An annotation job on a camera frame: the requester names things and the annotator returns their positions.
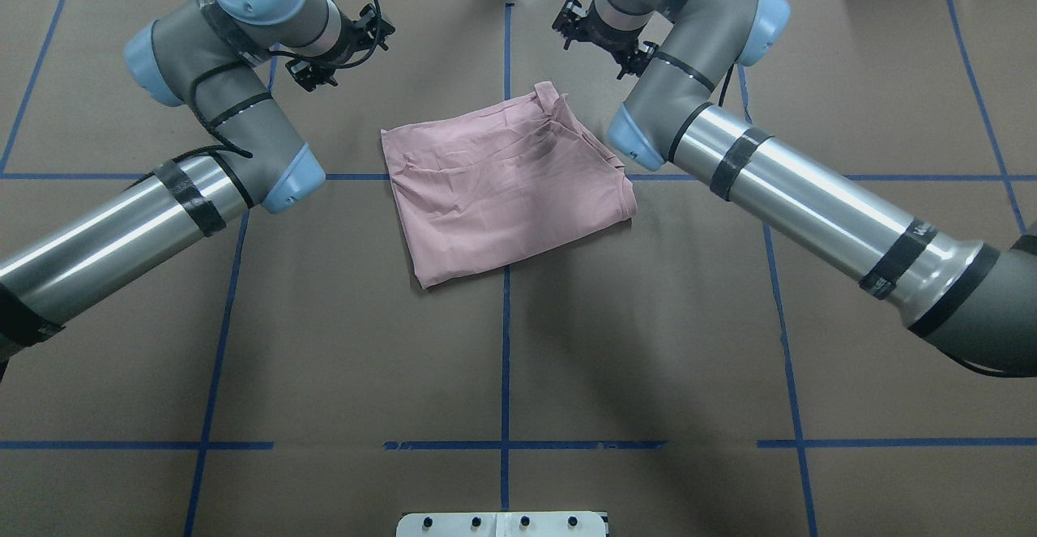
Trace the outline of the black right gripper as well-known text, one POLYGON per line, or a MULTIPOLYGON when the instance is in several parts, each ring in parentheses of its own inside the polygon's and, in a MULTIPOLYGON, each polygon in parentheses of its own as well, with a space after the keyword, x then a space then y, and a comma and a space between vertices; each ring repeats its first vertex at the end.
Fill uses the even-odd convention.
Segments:
POLYGON ((579 0, 565 0, 552 23, 552 30, 563 38, 563 49, 570 49, 573 43, 590 43, 607 51, 619 66, 617 79, 626 75, 641 77, 658 53, 658 44, 641 41, 641 28, 622 31, 613 28, 596 10, 586 9, 579 0))

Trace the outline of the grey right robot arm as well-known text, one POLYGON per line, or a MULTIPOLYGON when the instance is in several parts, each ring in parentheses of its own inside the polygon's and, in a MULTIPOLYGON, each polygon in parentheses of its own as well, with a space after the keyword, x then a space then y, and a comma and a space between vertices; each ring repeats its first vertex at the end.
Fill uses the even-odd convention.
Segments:
POLYGON ((1033 233, 1007 250, 956 241, 711 101, 727 72, 766 56, 791 13, 785 0, 566 0, 553 28, 638 77, 608 128, 612 149, 706 183, 892 304, 960 366, 1033 377, 1033 233))

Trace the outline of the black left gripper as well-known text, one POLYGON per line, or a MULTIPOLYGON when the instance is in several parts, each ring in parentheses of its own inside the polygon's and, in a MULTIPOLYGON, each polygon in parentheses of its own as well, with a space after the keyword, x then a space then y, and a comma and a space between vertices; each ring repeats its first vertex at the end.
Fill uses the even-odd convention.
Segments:
POLYGON ((351 20, 331 3, 321 35, 300 49, 290 49, 285 68, 308 92, 323 84, 337 86, 338 70, 363 64, 375 49, 387 50, 386 39, 395 33, 395 25, 374 3, 363 6, 357 20, 351 20))

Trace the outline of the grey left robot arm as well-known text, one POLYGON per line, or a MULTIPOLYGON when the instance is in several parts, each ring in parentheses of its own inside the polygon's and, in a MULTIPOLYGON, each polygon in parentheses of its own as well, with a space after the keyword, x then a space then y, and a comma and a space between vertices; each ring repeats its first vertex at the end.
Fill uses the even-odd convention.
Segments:
POLYGON ((141 28, 127 72, 207 139, 2 260, 2 363, 246 211, 277 215, 318 190, 318 157, 257 70, 284 58, 304 90, 334 86, 394 32, 379 0, 355 17, 335 0, 189 0, 141 28))

